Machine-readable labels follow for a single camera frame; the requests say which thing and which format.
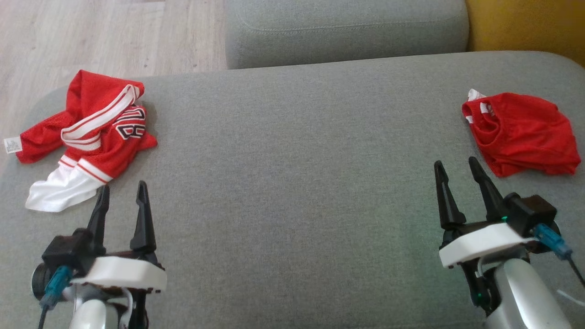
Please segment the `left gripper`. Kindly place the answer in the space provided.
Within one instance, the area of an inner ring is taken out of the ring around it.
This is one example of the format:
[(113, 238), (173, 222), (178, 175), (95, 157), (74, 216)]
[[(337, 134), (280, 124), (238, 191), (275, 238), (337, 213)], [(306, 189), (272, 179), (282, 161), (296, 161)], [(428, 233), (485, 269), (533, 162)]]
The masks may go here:
[[(92, 234), (90, 249), (105, 255), (105, 217), (109, 210), (110, 188), (99, 189), (96, 204), (86, 229)], [(146, 297), (167, 288), (167, 273), (155, 255), (152, 209), (148, 185), (138, 182), (138, 215), (130, 250), (138, 260), (119, 256), (102, 256), (84, 277), (71, 280), (74, 304), (72, 329), (148, 329)]]

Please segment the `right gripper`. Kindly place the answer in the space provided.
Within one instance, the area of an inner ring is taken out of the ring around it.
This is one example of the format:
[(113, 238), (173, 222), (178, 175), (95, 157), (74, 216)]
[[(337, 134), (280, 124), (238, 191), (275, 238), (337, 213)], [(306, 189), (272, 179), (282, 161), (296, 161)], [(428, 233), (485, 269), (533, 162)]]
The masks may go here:
[(459, 211), (440, 160), (433, 167), (440, 226), (445, 233), (439, 249), (443, 267), (461, 266), (472, 304), (487, 316), (539, 316), (540, 277), (529, 262), (540, 241), (521, 237), (505, 223), (504, 198), (477, 158), (468, 164), (479, 185), (488, 222), (471, 223)]

